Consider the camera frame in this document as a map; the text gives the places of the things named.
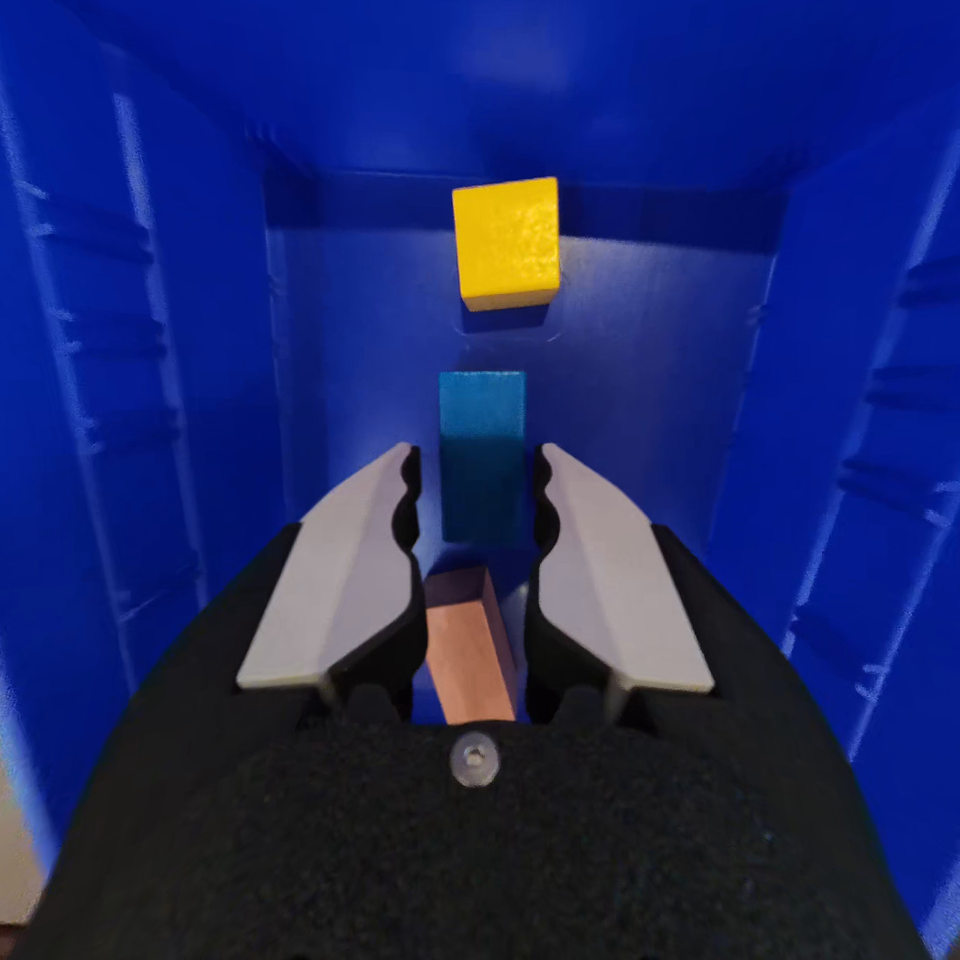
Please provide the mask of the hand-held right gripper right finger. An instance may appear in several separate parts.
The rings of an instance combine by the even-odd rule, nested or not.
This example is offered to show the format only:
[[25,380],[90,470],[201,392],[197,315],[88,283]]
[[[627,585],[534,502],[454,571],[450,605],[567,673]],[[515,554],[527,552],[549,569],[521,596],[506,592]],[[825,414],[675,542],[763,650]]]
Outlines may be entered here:
[[551,695],[712,694],[714,675],[647,514],[554,442],[534,454],[539,551],[525,610],[528,678]]

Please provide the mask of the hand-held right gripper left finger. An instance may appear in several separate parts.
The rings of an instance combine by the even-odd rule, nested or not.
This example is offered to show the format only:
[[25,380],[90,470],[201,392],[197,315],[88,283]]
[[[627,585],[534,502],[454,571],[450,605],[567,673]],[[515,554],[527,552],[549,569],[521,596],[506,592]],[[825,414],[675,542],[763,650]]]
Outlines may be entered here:
[[298,524],[237,673],[239,690],[359,687],[405,706],[426,659],[426,598],[414,553],[422,453],[399,442],[318,500]]

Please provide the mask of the natural wood block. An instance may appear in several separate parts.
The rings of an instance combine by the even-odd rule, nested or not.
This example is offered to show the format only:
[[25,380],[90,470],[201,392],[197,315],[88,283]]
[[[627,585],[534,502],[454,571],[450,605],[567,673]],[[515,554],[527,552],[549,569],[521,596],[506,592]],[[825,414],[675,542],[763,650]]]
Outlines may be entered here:
[[518,720],[519,674],[489,571],[432,574],[424,594],[426,666],[444,721]]

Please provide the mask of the blue wooden block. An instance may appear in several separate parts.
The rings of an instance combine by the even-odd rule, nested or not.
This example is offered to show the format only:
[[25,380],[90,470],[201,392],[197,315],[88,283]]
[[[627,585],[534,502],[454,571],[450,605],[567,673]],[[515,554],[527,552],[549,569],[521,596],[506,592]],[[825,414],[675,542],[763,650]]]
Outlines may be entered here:
[[444,371],[438,414],[443,540],[516,546],[524,510],[525,372]]

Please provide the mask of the blue plastic bin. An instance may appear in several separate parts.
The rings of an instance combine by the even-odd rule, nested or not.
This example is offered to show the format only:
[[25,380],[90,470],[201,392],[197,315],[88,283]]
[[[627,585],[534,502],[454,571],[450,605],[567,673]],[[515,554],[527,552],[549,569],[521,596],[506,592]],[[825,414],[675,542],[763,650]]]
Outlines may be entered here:
[[[470,312],[452,191],[544,177],[558,294]],[[457,371],[526,375],[511,548],[443,539]],[[237,685],[398,443],[513,722]],[[545,443],[711,694],[528,678]],[[2,2],[2,693],[12,958],[954,958],[958,2]]]

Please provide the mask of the yellow wooden block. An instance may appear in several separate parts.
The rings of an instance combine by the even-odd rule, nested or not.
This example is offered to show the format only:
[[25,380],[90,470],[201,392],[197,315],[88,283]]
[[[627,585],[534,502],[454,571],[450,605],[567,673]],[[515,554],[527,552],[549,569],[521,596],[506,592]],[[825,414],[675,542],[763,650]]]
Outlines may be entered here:
[[549,306],[562,276],[556,177],[464,186],[451,198],[466,309]]

